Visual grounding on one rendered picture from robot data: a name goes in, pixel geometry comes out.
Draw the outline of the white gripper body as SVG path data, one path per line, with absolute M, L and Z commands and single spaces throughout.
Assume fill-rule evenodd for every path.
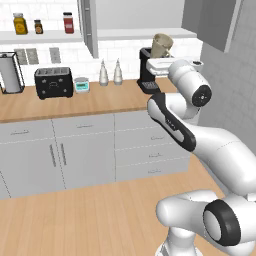
M 147 70 L 152 75 L 167 75 L 168 68 L 176 58 L 150 58 L 147 60 Z

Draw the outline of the grey base cabinet door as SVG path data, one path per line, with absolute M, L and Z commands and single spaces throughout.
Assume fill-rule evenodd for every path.
M 114 133 L 96 133 L 57 139 L 67 189 L 115 181 Z M 67 165 L 63 164 L 64 144 Z
M 0 199 L 8 199 L 11 197 L 3 172 L 0 170 Z
M 50 144 L 56 167 L 52 163 Z M 1 144 L 0 170 L 12 198 L 65 189 L 54 140 Z

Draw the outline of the black coffee machine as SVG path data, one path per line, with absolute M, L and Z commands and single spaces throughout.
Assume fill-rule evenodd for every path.
M 146 63 L 150 57 L 150 47 L 143 47 L 140 49 L 140 78 L 137 80 L 137 84 L 145 94 L 155 94 L 160 91 L 160 88 L 155 82 L 155 76 L 152 75 L 146 67 Z

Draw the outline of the tan glass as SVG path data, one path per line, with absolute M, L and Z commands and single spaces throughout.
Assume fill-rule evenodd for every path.
M 154 36 L 151 48 L 152 58 L 163 58 L 170 56 L 170 49 L 173 46 L 173 39 L 163 33 Z

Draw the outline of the grey shaker bottle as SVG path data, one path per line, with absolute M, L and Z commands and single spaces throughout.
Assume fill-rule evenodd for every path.
M 116 67 L 114 70 L 114 84 L 121 85 L 122 81 L 123 81 L 123 78 L 122 78 L 122 71 L 121 71 L 121 67 L 120 67 L 120 61 L 117 61 Z
M 105 67 L 105 62 L 101 62 L 101 68 L 100 68 L 100 73 L 99 73 L 99 83 L 101 86 L 107 86 L 108 85 L 108 73 L 107 69 Z

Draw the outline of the grey drawer front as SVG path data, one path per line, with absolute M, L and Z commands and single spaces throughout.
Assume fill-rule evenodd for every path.
M 14 131 L 29 130 L 29 134 L 14 135 Z M 50 120 L 36 120 L 0 124 L 0 144 L 31 142 L 31 141 L 52 141 L 54 132 Z
M 188 151 L 174 143 L 134 149 L 116 150 L 115 153 L 116 165 L 118 167 L 190 156 Z M 154 153 L 160 153 L 163 156 L 150 158 L 149 154 Z
M 152 136 L 163 136 L 162 140 L 151 140 Z M 115 149 L 134 149 L 173 143 L 174 140 L 160 127 L 119 130 L 115 132 Z
M 53 119 L 55 135 L 57 137 L 96 134 L 112 132 L 114 130 L 114 115 L 101 114 Z M 93 124 L 92 128 L 77 129 L 77 125 Z
M 134 164 L 129 166 L 122 166 L 116 168 L 116 181 L 135 180 L 141 178 L 148 178 L 151 176 L 159 176 L 182 172 L 188 170 L 190 158 L 182 157 L 175 159 L 167 159 L 163 161 L 148 162 L 141 164 Z M 149 170 L 159 169 L 161 173 L 149 174 Z
M 158 127 L 146 110 L 121 112 L 115 114 L 115 128 L 117 130 L 130 130 L 139 128 Z

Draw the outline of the red spice jar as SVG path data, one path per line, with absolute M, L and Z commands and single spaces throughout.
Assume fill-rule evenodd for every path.
M 74 33 L 73 16 L 71 12 L 63 13 L 64 29 L 66 34 Z

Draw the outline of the black toaster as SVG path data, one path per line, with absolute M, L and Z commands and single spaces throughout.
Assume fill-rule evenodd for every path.
M 34 80 L 41 100 L 73 96 L 74 85 L 69 67 L 39 68 L 34 73 Z

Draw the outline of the small brown spice jar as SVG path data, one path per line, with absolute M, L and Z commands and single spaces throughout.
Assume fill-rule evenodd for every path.
M 39 19 L 34 20 L 34 23 L 35 23 L 35 33 L 43 34 L 43 26 L 41 24 L 41 20 L 39 20 Z

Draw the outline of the yellow spice jar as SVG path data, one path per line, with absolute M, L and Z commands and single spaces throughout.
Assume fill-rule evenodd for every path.
M 17 35 L 26 35 L 28 33 L 27 29 L 27 24 L 26 20 L 23 17 L 22 13 L 14 13 L 14 27 L 15 27 L 15 32 Z

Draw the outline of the grey wall cabinet body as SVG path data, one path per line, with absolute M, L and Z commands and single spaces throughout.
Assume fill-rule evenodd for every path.
M 99 40 L 195 38 L 182 27 L 185 0 L 95 0 Z

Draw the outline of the wide grey wall cabinet door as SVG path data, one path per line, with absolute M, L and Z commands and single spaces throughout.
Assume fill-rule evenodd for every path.
M 227 53 L 243 0 L 185 0 L 182 27 Z

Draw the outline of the narrow grey wall cabinet door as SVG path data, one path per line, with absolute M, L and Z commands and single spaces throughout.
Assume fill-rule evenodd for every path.
M 98 36 L 95 0 L 77 0 L 80 32 L 93 58 L 98 58 Z

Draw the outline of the grey wall outlet plate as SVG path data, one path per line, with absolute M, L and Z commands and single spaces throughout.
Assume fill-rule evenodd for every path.
M 24 49 L 15 49 L 15 52 L 17 54 L 19 64 L 20 65 L 27 65 L 27 58 L 26 58 L 26 53 Z
M 51 58 L 51 62 L 53 64 L 57 64 L 61 62 L 61 58 L 60 58 L 60 51 L 58 47 L 52 47 L 49 49 L 50 51 L 50 58 Z
M 37 65 L 39 63 L 36 48 L 27 48 L 26 54 L 27 54 L 27 59 L 30 65 Z

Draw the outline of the white wall shelf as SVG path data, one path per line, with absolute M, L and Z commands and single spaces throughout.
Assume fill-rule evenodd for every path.
M 32 43 L 66 43 L 82 42 L 83 36 L 79 30 L 73 34 L 66 34 L 62 30 L 46 30 L 42 34 L 29 31 L 24 35 L 17 35 L 14 31 L 0 32 L 0 45 L 5 44 L 32 44 Z

